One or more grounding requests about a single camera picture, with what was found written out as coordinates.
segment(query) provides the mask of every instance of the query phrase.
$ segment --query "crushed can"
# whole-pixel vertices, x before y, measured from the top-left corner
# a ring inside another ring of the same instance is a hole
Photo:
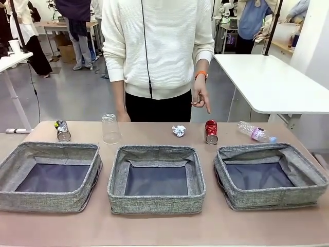
[[[57,129],[57,139],[60,142],[68,142],[71,140],[71,134],[68,130],[66,121],[58,120],[55,122],[55,128]]]
[[[217,122],[215,120],[209,120],[205,125],[206,129],[206,143],[215,145],[218,142],[217,137]]]

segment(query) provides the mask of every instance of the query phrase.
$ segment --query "paper cup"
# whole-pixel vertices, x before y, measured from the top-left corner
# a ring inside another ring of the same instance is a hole
[[[8,42],[10,44],[10,47],[11,47],[12,51],[15,54],[20,54],[21,53],[20,43],[19,43],[18,40],[10,40]]]

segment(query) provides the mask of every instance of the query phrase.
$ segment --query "sneaker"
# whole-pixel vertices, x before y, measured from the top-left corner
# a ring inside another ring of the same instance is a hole
[[[82,66],[81,65],[78,65],[76,64],[74,67],[73,67],[73,70],[80,70],[82,69]]]

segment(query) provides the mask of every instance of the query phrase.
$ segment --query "cardboard box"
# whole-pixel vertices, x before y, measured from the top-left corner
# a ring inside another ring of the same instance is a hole
[[[76,54],[74,52],[72,42],[63,33],[54,37],[56,45],[61,53],[61,60],[63,63],[76,63]]]

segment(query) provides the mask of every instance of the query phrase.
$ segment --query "dark purple jacket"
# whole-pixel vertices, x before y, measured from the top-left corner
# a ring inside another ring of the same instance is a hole
[[[58,12],[75,21],[90,22],[90,4],[92,0],[55,0]]]

